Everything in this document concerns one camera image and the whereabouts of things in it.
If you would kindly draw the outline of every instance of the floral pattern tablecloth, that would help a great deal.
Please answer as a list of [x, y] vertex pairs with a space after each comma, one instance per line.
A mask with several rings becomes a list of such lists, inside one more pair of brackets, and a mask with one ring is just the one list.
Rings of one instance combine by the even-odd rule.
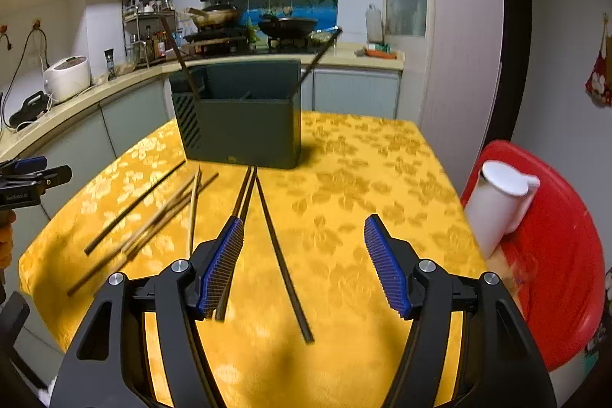
[[[363, 222], [378, 213], [393, 237], [451, 273], [478, 277], [485, 262], [457, 194], [410, 122], [303, 113], [303, 155], [291, 171], [259, 169], [277, 235], [314, 334], [304, 343], [290, 305], [258, 194], [224, 323], [198, 323], [215, 379], [229, 407], [379, 407], [402, 355], [410, 323], [387, 304], [363, 243]], [[83, 248], [134, 198], [184, 159], [176, 121], [125, 152], [84, 187], [20, 259], [23, 291], [52, 334], [70, 344], [103, 273], [68, 298], [66, 290], [111, 246], [126, 240], [197, 168], [188, 161], [86, 257]], [[217, 236], [246, 168], [199, 163], [218, 179], [200, 195], [197, 243]], [[186, 256], [185, 209], [124, 269], [158, 273]], [[147, 316], [149, 358], [158, 399], [171, 405], [155, 319]], [[452, 394], [461, 317], [453, 316], [438, 402]]]

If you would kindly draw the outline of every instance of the red plastic stool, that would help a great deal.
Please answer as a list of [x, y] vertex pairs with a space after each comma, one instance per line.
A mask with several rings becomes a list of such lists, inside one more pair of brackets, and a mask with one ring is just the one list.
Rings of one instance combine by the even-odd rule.
[[574, 189], [550, 166], [505, 140], [481, 152], [461, 196], [463, 206], [482, 164], [496, 159], [542, 184], [518, 229], [501, 247], [510, 265], [533, 261], [534, 274], [519, 290], [529, 330], [552, 371], [591, 340], [604, 309], [604, 254], [591, 216]]

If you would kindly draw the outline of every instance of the white pitcher lid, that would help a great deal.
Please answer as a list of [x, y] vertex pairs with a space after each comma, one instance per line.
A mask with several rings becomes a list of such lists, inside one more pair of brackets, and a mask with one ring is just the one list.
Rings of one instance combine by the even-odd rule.
[[482, 174], [489, 183], [506, 194], [522, 197], [529, 192], [525, 175], [502, 161], [485, 161]]

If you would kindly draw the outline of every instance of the rice cooker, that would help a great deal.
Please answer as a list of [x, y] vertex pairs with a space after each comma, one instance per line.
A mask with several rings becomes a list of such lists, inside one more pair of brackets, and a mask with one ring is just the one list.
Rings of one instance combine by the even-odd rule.
[[64, 102], [91, 85], [90, 62], [85, 56], [74, 56], [45, 70], [45, 92], [53, 102]]

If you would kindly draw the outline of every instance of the kitchen counter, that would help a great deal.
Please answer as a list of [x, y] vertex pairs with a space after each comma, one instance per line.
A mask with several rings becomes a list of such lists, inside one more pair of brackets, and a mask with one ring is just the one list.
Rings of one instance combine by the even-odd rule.
[[[368, 57], [357, 57], [355, 51], [360, 49], [362, 44], [354, 44], [350, 42], [341, 42], [334, 50], [330, 50], [320, 62], [321, 67], [344, 67], [359, 69], [375, 69], [388, 70], [401, 73], [404, 68], [404, 54], [399, 52], [398, 59], [385, 60]], [[274, 55], [248, 55], [248, 56], [225, 56], [207, 60], [197, 60], [187, 62], [188, 67], [200, 65], [212, 65], [217, 63], [225, 63], [230, 61], [253, 61], [253, 60], [276, 60], [276, 59], [299, 59], [302, 65], [308, 65], [314, 58], [312, 54], [274, 54]], [[95, 106], [100, 101], [111, 97], [112, 95], [121, 92], [131, 86], [145, 82], [155, 77], [160, 77], [166, 73], [173, 73], [181, 69], [178, 62], [165, 63], [156, 67], [134, 71], [130, 74], [118, 77], [112, 82], [106, 82], [103, 85], [94, 86], [70, 99], [68, 102], [58, 104], [51, 108], [44, 116], [39, 118], [34, 124], [29, 125], [23, 130], [11, 133], [4, 130], [0, 137], [0, 161], [12, 159], [26, 149], [30, 148], [38, 140], [42, 139], [48, 133], [51, 133], [55, 128], [62, 125], [68, 119], [74, 117], [78, 113], [86, 110], [91, 106]]]

